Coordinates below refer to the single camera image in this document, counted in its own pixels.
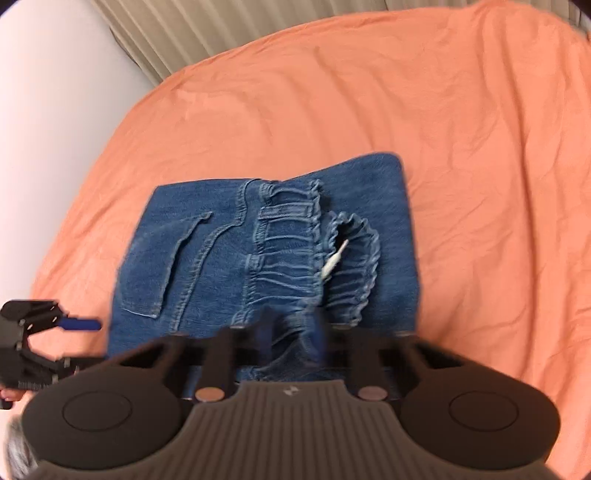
white wall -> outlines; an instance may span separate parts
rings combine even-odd
[[[0,17],[0,305],[27,297],[80,184],[152,88],[88,0]]]

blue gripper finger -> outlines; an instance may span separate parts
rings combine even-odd
[[[73,317],[63,317],[57,322],[57,326],[64,330],[83,330],[87,332],[97,332],[102,328],[102,324],[98,320]]]

bedspread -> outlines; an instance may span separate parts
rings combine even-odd
[[[356,14],[188,67],[125,118],[33,287],[109,318],[116,270],[157,185],[287,179],[371,151],[404,165],[419,333],[542,389],[549,465],[591,469],[591,46],[502,1]],[[50,332],[59,355],[104,336]]]

gray hair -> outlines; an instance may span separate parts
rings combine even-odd
[[[37,460],[22,431],[20,417],[13,417],[8,423],[5,448],[8,474],[12,480],[24,480],[37,468]]]

jeans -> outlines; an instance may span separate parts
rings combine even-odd
[[[321,270],[348,245],[328,279]],[[282,313],[256,380],[323,378],[307,338],[323,306],[342,327],[413,330],[418,303],[404,177],[371,154],[287,181],[201,180],[156,189],[119,270],[108,354],[159,336],[213,336]]]

